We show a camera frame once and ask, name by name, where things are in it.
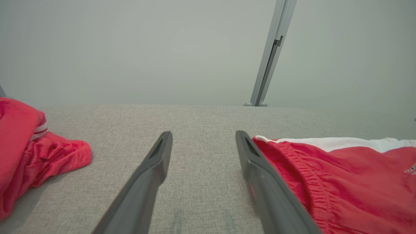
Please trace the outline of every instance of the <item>gray fabric surface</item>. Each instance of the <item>gray fabric surface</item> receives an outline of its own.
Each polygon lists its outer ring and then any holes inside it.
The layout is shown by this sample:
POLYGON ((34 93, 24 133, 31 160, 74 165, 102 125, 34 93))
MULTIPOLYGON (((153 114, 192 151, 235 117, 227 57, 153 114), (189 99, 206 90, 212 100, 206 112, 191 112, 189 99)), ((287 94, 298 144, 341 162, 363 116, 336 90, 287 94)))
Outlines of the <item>gray fabric surface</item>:
POLYGON ((89 143, 92 162, 27 191, 0 233, 90 233, 163 131, 172 131, 173 148, 150 233, 262 232, 242 177, 236 130, 272 139, 416 139, 416 122, 400 115, 174 105, 41 110, 50 131, 89 143))

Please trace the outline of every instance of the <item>red garment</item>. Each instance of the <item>red garment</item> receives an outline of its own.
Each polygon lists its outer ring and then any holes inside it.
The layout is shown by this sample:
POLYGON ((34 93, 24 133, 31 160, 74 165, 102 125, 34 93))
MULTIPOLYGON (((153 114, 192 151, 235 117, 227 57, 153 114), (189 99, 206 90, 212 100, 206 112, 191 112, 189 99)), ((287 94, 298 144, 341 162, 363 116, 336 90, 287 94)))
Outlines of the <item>red garment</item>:
POLYGON ((90 158, 87 143, 48 132, 43 112, 0 98, 0 220, 29 188, 86 166, 90 158))
POLYGON ((253 141, 323 233, 416 233, 416 141, 253 141))

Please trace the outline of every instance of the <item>crumpled red fabric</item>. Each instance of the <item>crumpled red fabric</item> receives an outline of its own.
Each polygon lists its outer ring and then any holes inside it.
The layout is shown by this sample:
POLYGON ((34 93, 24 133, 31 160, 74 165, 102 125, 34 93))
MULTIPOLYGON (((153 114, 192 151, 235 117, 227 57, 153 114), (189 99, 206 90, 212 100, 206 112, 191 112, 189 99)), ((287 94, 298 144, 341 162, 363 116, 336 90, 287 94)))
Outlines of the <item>crumpled red fabric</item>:
POLYGON ((84 167, 90 159, 87 143, 49 132, 43 112, 0 98, 0 220, 29 188, 84 167))

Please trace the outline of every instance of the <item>gray wall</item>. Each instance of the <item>gray wall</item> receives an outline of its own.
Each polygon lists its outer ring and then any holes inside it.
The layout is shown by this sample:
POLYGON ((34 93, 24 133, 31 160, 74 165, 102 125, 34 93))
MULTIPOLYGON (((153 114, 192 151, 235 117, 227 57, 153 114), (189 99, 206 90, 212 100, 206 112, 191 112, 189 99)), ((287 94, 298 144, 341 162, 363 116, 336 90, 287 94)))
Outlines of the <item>gray wall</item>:
POLYGON ((275 0, 1 0, 0 84, 36 107, 243 105, 275 0))
POLYGON ((269 106, 411 112, 416 1, 298 0, 269 106))

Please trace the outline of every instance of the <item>red cloth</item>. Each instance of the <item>red cloth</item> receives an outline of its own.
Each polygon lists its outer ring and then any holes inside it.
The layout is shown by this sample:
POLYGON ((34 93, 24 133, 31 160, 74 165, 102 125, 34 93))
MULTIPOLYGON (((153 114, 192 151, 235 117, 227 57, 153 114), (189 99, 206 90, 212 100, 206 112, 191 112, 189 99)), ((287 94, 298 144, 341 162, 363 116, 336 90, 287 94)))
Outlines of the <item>red cloth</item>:
POLYGON ((416 141, 253 141, 323 233, 416 233, 416 141))
POLYGON ((0 220, 29 188, 86 166, 90 159, 87 143, 48 132, 43 112, 0 98, 0 220))

